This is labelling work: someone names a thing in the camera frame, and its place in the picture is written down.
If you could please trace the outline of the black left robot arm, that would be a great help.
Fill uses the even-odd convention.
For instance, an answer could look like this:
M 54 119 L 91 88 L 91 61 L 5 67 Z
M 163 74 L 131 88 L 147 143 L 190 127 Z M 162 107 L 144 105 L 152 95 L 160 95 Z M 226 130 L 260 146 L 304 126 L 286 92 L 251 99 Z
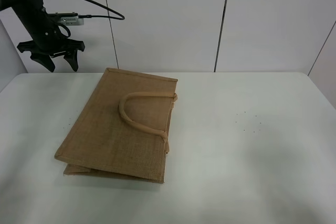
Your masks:
M 12 8 L 32 40 L 20 42 L 18 51 L 31 53 L 30 59 L 54 72 L 54 57 L 63 56 L 73 71 L 78 71 L 77 52 L 84 51 L 83 41 L 70 39 L 68 27 L 50 16 L 43 0 L 1 0 L 1 10 Z

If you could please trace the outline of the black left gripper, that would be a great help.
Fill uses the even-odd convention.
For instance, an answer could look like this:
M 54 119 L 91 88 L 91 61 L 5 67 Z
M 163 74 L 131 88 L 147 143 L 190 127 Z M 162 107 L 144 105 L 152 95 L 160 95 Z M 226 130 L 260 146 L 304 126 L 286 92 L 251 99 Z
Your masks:
M 31 60 L 45 67 L 49 72 L 54 72 L 55 64 L 50 56 L 65 53 L 64 59 L 71 66 L 73 71 L 78 71 L 77 50 L 84 51 L 83 41 L 73 40 L 66 37 L 59 29 L 54 26 L 51 29 L 29 30 L 31 40 L 20 42 L 17 49 L 31 53 Z

